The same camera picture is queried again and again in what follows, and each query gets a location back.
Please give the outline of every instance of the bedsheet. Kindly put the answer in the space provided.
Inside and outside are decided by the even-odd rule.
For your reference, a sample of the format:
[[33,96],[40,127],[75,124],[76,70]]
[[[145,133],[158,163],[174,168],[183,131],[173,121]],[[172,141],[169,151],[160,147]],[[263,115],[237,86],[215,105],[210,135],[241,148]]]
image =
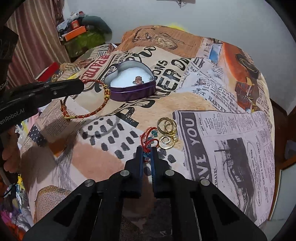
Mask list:
[[[141,61],[152,70],[157,78],[153,96],[129,102],[109,100],[97,116],[71,122],[63,118],[59,100],[53,100],[32,127],[21,150],[21,173],[35,222],[57,205],[53,199],[62,200],[86,179],[101,181],[122,170],[134,157],[139,136],[149,126],[156,126],[161,117],[176,118],[174,112],[214,110],[250,116],[258,112],[266,123],[264,135],[272,140],[273,156],[274,119],[266,81],[251,56],[229,43],[165,26],[138,27],[125,33],[119,47],[98,46],[76,63],[62,65],[64,72],[58,81],[76,77],[103,80],[115,71],[110,67],[113,63],[128,60]],[[103,102],[102,90],[98,83],[86,84],[83,93],[67,100],[69,113],[85,114],[98,108]],[[215,175],[209,163],[197,168],[196,173],[189,171],[181,138],[172,149],[158,152],[186,178],[208,178],[205,168]],[[268,217],[274,188],[274,175],[260,168],[262,163],[267,165],[262,158],[253,169],[252,164],[244,164],[254,170],[254,190],[265,200],[264,205],[256,204],[259,192],[254,192],[248,197],[252,214],[244,205],[240,207],[256,225]],[[268,172],[274,172],[274,160],[269,165]],[[142,197],[124,203],[125,231],[121,236],[128,240],[166,240],[171,236],[168,201],[153,197],[149,163],[144,164],[144,173]],[[269,185],[268,195],[264,178],[269,182],[264,184]],[[222,191],[226,196],[232,192],[231,188]],[[243,195],[239,189],[233,202],[239,203]]]

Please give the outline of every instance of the black wire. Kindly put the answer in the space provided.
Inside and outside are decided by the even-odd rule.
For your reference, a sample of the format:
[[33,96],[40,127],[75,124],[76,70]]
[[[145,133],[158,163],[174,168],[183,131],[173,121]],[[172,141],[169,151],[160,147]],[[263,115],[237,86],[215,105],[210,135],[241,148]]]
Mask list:
[[10,191],[13,189],[13,187],[15,187],[16,186],[16,184],[17,183],[15,183],[15,184],[13,184],[12,185],[12,187],[3,195],[3,196],[1,196],[2,198],[5,198],[9,193],[10,193]]

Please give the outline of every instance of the bed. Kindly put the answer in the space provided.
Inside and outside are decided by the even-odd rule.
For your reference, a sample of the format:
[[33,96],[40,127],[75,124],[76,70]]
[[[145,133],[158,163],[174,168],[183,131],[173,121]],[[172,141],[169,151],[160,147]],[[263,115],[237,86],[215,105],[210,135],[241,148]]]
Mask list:
[[[196,148],[194,142],[190,143],[193,148],[186,148],[186,133],[178,133],[179,141],[173,148],[159,148],[160,158],[188,179],[215,182],[256,225],[262,224],[274,193],[274,118],[266,81],[251,56],[221,40],[165,26],[143,26],[126,32],[118,47],[98,46],[75,63],[62,64],[62,75],[53,79],[103,80],[115,71],[112,64],[128,60],[143,62],[152,70],[157,78],[153,96],[129,102],[109,100],[96,116],[70,122],[63,118],[59,100],[53,100],[36,120],[21,150],[21,174],[34,221],[86,179],[101,181],[122,170],[134,157],[139,136],[156,126],[158,119],[172,118],[180,125],[178,130],[184,130],[187,124],[181,127],[182,116],[188,120],[187,115],[200,113],[256,120],[260,125],[242,125],[250,125],[265,144],[260,146],[260,140],[252,139],[247,131],[233,134],[226,142],[213,140],[217,147],[222,145],[219,151],[225,154],[221,156],[230,153],[224,149],[231,149],[231,145],[245,153],[245,158],[236,151],[232,153],[236,158],[225,159],[220,179],[216,177],[219,165],[213,167],[210,154],[207,160],[203,155],[198,161],[189,160]],[[98,83],[87,83],[81,94],[67,100],[68,111],[81,115],[97,109],[103,102],[102,90]],[[220,126],[223,121],[217,120],[216,126]],[[249,143],[254,147],[254,160]],[[205,143],[205,151],[210,146]],[[144,164],[144,174],[142,197],[124,203],[121,240],[167,240],[171,236],[169,200],[153,197],[149,163]],[[247,179],[250,184],[243,185]],[[223,185],[223,180],[230,184]]]

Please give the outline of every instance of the striped curtain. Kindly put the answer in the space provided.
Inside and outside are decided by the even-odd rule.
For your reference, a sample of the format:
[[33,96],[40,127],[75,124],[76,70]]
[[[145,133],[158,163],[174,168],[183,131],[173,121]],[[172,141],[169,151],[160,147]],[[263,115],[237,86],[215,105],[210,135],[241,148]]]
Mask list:
[[8,69],[8,87],[35,82],[53,62],[70,63],[56,25],[63,21],[64,0],[26,0],[6,25],[19,35]]

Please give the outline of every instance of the silver screw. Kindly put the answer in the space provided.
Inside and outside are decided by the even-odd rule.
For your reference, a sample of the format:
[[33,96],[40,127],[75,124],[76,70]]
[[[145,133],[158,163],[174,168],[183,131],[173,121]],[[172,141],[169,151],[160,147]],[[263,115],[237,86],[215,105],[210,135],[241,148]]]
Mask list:
[[173,175],[175,174],[175,172],[174,172],[173,170],[166,170],[166,171],[165,171],[165,174],[166,174],[167,176],[173,176]]
[[123,176],[123,177],[126,177],[126,176],[129,175],[129,171],[128,171],[128,170],[122,170],[122,171],[120,172],[120,175]]
[[92,179],[88,179],[86,181],[84,181],[84,185],[87,187],[90,187],[94,184],[94,181]]
[[208,179],[203,178],[200,183],[204,186],[209,186],[210,185],[210,181]]

